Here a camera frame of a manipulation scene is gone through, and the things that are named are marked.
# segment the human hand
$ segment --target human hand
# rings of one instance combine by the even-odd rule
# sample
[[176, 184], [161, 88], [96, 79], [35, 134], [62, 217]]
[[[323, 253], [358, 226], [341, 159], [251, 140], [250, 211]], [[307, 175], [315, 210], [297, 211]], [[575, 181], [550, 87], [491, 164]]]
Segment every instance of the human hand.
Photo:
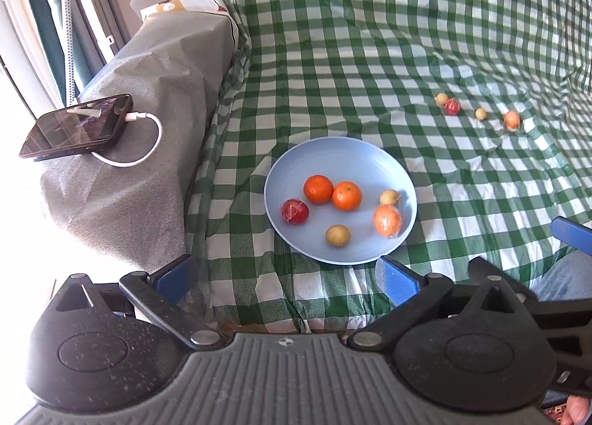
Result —
[[567, 408], [563, 413], [561, 425], [578, 425], [588, 414], [590, 400], [581, 396], [570, 396], [567, 399]]

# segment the phone screen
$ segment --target phone screen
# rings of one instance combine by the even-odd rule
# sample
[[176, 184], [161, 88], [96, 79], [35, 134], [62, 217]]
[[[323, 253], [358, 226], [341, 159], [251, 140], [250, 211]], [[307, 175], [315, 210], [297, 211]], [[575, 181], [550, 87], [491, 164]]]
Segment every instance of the phone screen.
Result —
[[108, 139], [131, 96], [98, 99], [42, 115], [27, 136], [20, 156]]

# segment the metal screw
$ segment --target metal screw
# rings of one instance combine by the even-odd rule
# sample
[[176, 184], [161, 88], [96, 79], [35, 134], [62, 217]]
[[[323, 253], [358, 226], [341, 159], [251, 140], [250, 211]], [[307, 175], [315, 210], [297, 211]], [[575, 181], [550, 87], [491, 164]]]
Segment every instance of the metal screw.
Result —
[[353, 342], [363, 347], [380, 345], [381, 341], [383, 341], [383, 338], [373, 331], [359, 331], [353, 336]]
[[565, 383], [570, 375], [571, 375], [571, 372], [569, 370], [564, 371], [557, 379], [557, 383], [559, 383], [559, 384]]
[[213, 345], [214, 343], [217, 343], [218, 340], [220, 340], [220, 335], [218, 335], [213, 329], [201, 329], [199, 331], [194, 331], [191, 334], [191, 341], [196, 345]]

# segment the checkered tablecloth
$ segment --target checkered tablecloth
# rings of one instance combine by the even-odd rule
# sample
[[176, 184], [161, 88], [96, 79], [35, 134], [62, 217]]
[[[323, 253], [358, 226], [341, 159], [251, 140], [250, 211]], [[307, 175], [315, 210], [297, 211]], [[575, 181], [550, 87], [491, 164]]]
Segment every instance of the checkered tablecloth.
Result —
[[[222, 328], [348, 329], [390, 310], [373, 264], [308, 259], [265, 215], [271, 165], [310, 138], [363, 139], [404, 165], [418, 214], [393, 256], [421, 274], [460, 281], [481, 255], [532, 282], [566, 252], [552, 218], [592, 218], [592, 0], [227, 4], [239, 53], [186, 225]], [[441, 91], [458, 116], [434, 103]], [[519, 132], [501, 123], [508, 109]]]

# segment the gray fabric cover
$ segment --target gray fabric cover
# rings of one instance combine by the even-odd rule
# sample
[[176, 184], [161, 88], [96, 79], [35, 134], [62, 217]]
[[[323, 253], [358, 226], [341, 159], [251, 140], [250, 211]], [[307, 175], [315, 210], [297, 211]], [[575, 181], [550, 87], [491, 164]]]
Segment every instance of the gray fabric cover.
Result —
[[[184, 253], [184, 196], [232, 57], [227, 17], [150, 16], [81, 100], [131, 94], [134, 111], [161, 119], [159, 148], [133, 168], [114, 168], [91, 155], [45, 162], [41, 193], [47, 216], [99, 253], [148, 272]], [[148, 119], [129, 123], [104, 155], [136, 160], [150, 150], [156, 135]]]

